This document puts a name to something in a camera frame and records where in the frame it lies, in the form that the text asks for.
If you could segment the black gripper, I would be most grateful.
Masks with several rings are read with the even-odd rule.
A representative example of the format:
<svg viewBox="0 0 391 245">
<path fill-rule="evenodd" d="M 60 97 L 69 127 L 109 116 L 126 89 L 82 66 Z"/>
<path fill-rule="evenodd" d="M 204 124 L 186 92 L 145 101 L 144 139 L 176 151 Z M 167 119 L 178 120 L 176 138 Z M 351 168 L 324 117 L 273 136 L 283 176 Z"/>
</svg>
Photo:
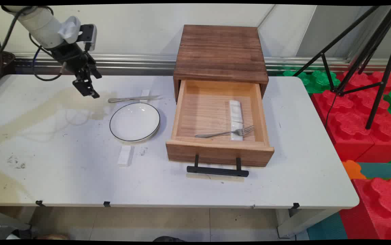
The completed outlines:
<svg viewBox="0 0 391 245">
<path fill-rule="evenodd" d="M 90 42 L 87 42 L 82 50 L 77 43 L 69 44 L 64 41 L 57 47 L 48 49 L 48 52 L 62 65 L 59 74 L 63 74 L 64 71 L 76 74 L 76 79 L 72 82 L 74 87 L 82 96 L 97 99 L 100 95 L 93 88 L 91 74 L 96 79 L 102 78 L 102 74 L 97 70 L 96 61 L 88 54 L 93 47 Z"/>
</svg>

